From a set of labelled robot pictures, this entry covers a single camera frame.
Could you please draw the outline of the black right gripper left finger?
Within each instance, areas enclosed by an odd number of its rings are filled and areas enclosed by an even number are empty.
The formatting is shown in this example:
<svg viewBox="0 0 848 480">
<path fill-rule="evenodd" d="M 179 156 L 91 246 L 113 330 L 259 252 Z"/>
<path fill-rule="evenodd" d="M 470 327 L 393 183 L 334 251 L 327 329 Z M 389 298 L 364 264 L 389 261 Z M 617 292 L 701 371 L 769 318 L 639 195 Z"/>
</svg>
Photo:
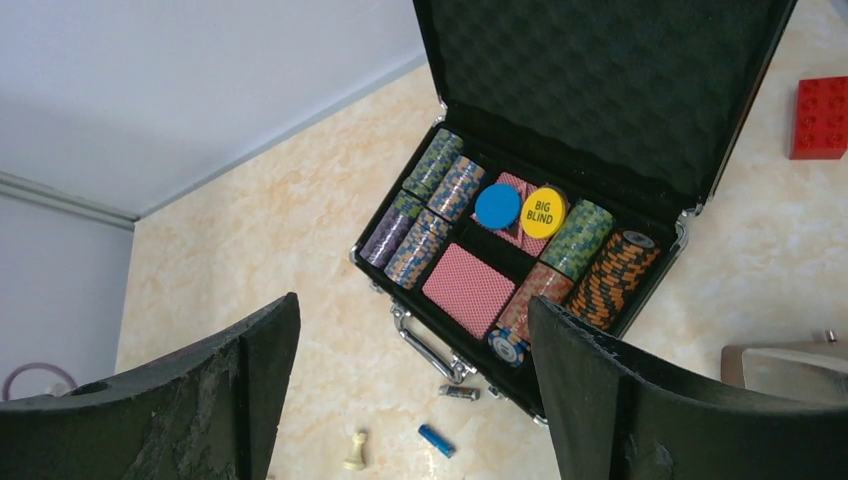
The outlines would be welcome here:
<svg viewBox="0 0 848 480">
<path fill-rule="evenodd" d="M 134 369 L 4 402 L 2 477 L 265 478 L 300 326 L 288 293 Z"/>
</svg>

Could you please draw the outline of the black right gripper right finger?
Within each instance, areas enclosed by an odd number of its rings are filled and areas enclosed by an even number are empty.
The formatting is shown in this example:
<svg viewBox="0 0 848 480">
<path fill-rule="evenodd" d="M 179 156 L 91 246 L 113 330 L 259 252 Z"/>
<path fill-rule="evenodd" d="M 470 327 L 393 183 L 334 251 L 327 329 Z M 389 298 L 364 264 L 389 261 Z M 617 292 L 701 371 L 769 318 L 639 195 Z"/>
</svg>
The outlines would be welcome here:
<svg viewBox="0 0 848 480">
<path fill-rule="evenodd" d="M 544 297 L 533 362 L 564 479 L 843 479 L 847 411 L 681 368 Z"/>
</svg>

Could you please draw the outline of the silver battery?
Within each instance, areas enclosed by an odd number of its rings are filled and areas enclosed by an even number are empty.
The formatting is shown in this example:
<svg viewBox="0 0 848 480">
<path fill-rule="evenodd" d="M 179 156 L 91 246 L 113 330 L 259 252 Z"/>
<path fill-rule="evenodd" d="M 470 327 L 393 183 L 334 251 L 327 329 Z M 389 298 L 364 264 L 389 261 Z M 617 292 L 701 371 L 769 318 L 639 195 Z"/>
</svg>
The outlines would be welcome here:
<svg viewBox="0 0 848 480">
<path fill-rule="evenodd" d="M 480 399 L 480 390 L 473 387 L 462 387 L 457 385 L 442 385 L 438 389 L 438 394 L 450 398 L 464 399 L 468 401 L 478 401 Z"/>
</svg>

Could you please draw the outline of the blue battery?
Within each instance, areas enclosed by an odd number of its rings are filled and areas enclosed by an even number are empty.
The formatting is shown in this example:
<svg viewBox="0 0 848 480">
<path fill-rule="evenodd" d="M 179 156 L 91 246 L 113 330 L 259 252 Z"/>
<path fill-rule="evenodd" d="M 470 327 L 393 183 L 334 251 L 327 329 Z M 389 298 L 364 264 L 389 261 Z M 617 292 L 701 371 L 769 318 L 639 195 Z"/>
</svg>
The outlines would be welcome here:
<svg viewBox="0 0 848 480">
<path fill-rule="evenodd" d="M 446 458 L 452 458 L 456 447 L 441 433 L 427 424 L 418 427 L 418 434 Z"/>
</svg>

